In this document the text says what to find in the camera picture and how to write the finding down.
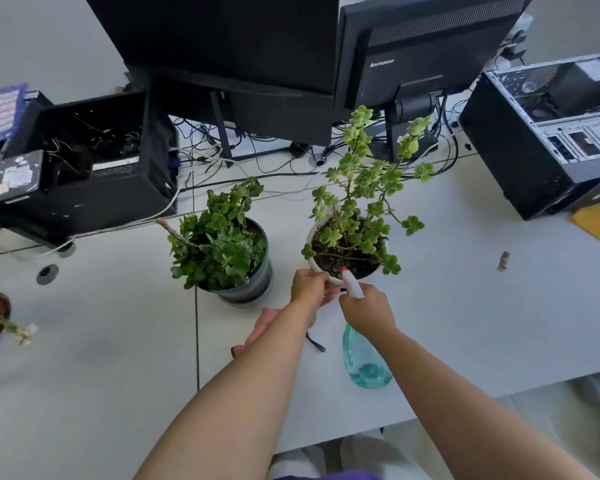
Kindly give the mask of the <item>person's right forearm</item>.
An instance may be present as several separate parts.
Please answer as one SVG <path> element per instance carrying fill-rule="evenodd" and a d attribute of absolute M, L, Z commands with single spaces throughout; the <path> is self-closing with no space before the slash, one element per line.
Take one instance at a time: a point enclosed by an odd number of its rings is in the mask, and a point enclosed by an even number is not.
<path fill-rule="evenodd" d="M 455 480 L 598 480 L 395 325 L 356 329 L 389 366 Z"/>

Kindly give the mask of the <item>open black computer case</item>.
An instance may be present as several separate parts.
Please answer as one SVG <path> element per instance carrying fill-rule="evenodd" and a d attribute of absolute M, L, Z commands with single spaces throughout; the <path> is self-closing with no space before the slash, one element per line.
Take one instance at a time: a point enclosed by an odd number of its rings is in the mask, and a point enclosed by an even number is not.
<path fill-rule="evenodd" d="M 150 91 L 26 110 L 0 162 L 44 150 L 39 190 L 0 202 L 0 227 L 55 247 L 84 234 L 172 216 L 176 128 Z"/>

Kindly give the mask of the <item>teal spray bottle white nozzle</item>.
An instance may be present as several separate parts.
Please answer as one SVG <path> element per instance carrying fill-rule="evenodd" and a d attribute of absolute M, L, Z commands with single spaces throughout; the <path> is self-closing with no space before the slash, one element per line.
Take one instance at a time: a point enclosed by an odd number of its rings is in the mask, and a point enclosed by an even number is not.
<path fill-rule="evenodd" d="M 341 275 L 347 295 L 353 300 L 364 300 L 364 290 L 354 274 L 343 267 Z M 345 368 L 352 382 L 358 387 L 375 390 L 392 382 L 393 375 L 381 354 L 366 336 L 348 323 L 344 328 L 342 350 Z"/>

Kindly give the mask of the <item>open computer case silver frame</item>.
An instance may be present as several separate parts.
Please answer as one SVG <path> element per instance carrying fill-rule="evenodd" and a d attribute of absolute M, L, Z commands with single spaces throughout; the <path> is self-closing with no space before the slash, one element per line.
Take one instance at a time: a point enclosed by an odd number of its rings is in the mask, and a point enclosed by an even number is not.
<path fill-rule="evenodd" d="M 459 124 L 526 221 L 600 178 L 600 54 L 481 74 Z"/>

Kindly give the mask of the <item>person's white trousers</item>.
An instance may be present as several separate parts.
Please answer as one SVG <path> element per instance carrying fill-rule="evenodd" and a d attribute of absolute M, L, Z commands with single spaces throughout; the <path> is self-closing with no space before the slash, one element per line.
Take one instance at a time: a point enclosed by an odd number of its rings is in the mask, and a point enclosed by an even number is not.
<path fill-rule="evenodd" d="M 340 470 L 328 474 L 327 454 L 319 445 L 277 454 L 265 480 L 432 480 L 378 428 L 344 437 L 339 455 Z"/>

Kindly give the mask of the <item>pale green succulent plant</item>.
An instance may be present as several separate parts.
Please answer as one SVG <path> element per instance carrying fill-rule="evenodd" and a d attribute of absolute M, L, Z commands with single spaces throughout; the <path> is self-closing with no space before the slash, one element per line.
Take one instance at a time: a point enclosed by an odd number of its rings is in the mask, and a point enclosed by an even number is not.
<path fill-rule="evenodd" d="M 336 277 L 346 267 L 355 277 L 365 276 L 380 264 L 384 274 L 401 271 L 396 255 L 388 249 L 391 223 L 402 227 L 406 236 L 424 228 L 417 216 L 398 217 L 389 198 L 404 188 L 403 178 L 428 182 L 434 175 L 432 164 L 419 163 L 405 175 L 410 161 L 420 148 L 420 138 L 431 124 L 431 116 L 407 122 L 396 139 L 397 162 L 371 158 L 372 110 L 361 105 L 349 119 L 343 140 L 347 151 L 334 168 L 326 172 L 328 181 L 344 193 L 339 196 L 322 185 L 313 190 L 315 222 L 329 216 L 328 223 L 316 232 L 312 243 L 304 245 L 304 258 L 314 257 L 323 272 Z"/>

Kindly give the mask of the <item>person's left forearm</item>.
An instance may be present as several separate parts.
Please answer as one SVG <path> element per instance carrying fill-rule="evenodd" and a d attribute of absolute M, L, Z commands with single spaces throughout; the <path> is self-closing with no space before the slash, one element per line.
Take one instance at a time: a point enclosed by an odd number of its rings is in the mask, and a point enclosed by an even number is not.
<path fill-rule="evenodd" d="M 134 480 L 264 480 L 319 307 L 291 300 L 176 416 Z"/>

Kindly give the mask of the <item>dark green leafy plant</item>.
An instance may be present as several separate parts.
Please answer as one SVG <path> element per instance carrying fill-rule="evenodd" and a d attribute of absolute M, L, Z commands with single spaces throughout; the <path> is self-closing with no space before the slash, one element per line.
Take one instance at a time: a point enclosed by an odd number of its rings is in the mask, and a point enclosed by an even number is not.
<path fill-rule="evenodd" d="M 168 233 L 172 277 L 184 279 L 184 289 L 233 290 L 256 276 L 267 243 L 246 213 L 263 190 L 256 177 L 248 177 L 227 193 L 208 190 L 207 209 L 179 219 L 178 230 L 165 219 L 156 220 Z"/>

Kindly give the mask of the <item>person's left hand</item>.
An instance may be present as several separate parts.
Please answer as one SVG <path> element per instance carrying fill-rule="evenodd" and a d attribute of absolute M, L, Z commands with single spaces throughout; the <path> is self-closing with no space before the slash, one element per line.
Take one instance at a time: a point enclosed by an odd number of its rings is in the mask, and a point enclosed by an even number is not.
<path fill-rule="evenodd" d="M 316 273 L 311 269 L 296 270 L 290 291 L 290 302 L 306 318 L 310 328 L 317 318 L 317 311 L 323 303 L 324 288 L 337 287 L 329 282 L 329 274 Z"/>

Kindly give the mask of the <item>large black monitor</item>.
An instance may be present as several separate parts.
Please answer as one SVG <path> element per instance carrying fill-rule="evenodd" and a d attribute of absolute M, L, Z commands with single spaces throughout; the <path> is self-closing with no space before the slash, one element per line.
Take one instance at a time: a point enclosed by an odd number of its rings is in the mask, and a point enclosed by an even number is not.
<path fill-rule="evenodd" d="M 339 0 L 86 0 L 169 115 L 328 146 Z"/>

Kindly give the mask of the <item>yellow cloth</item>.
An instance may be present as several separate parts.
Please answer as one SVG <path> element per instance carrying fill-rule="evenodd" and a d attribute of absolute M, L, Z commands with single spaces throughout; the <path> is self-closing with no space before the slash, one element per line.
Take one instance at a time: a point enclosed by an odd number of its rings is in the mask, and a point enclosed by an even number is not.
<path fill-rule="evenodd" d="M 600 241 L 600 204 L 578 209 L 569 221 Z"/>

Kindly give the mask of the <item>white round plant pot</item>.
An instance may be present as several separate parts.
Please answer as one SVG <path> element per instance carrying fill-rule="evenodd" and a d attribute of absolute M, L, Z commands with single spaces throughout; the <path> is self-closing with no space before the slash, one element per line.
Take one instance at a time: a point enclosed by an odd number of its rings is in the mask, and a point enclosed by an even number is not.
<path fill-rule="evenodd" d="M 307 245 L 312 243 L 312 240 L 313 240 L 316 232 L 320 231 L 320 229 L 323 227 L 323 225 L 328 223 L 329 218 L 330 217 L 327 216 L 327 217 L 321 219 L 320 221 L 314 223 L 311 230 L 309 231 L 309 233 L 306 236 L 306 244 Z M 316 273 L 323 272 L 323 270 L 320 268 L 320 266 L 318 266 L 318 264 L 316 264 L 314 257 L 305 258 L 305 259 L 308 261 L 308 265 L 311 268 L 311 270 L 313 270 Z M 365 276 L 357 276 L 356 278 L 360 282 L 372 283 L 372 282 L 375 282 L 378 278 L 380 278 L 381 275 L 383 275 L 383 267 L 380 264 L 378 264 L 375 266 L 375 268 L 373 268 L 373 270 L 371 272 L 369 272 Z M 343 289 L 343 288 L 345 288 L 344 281 L 342 279 L 340 279 L 340 277 L 341 277 L 340 272 L 337 272 L 336 277 L 330 275 L 329 282 L 334 285 L 337 285 L 341 289 Z"/>

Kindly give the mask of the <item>person's right hand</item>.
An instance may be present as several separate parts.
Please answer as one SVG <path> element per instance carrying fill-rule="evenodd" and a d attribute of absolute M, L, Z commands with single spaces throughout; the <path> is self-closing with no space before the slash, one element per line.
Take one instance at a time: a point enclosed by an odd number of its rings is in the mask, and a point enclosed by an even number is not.
<path fill-rule="evenodd" d="M 358 316 L 345 318 L 348 325 L 371 343 L 381 341 L 398 331 L 388 298 L 374 285 L 362 283 L 364 298 L 358 298 Z"/>

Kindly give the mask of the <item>black computer case side panel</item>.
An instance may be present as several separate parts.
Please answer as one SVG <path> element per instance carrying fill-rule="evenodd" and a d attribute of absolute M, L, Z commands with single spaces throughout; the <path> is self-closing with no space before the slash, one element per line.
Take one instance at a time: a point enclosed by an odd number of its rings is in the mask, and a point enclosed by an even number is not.
<path fill-rule="evenodd" d="M 600 203 L 600 178 L 576 184 L 546 209 L 549 215 L 561 212 L 575 212 L 578 209 Z"/>

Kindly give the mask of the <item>thin sprig with pale flowers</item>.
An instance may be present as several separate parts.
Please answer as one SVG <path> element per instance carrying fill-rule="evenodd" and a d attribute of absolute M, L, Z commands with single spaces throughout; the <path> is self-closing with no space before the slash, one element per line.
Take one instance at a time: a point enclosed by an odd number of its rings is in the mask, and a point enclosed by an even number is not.
<path fill-rule="evenodd" d="M 32 337 L 39 331 L 39 327 L 34 323 L 21 326 L 2 316 L 0 316 L 0 325 L 4 327 L 3 332 L 10 333 L 15 337 L 19 346 L 28 345 Z"/>

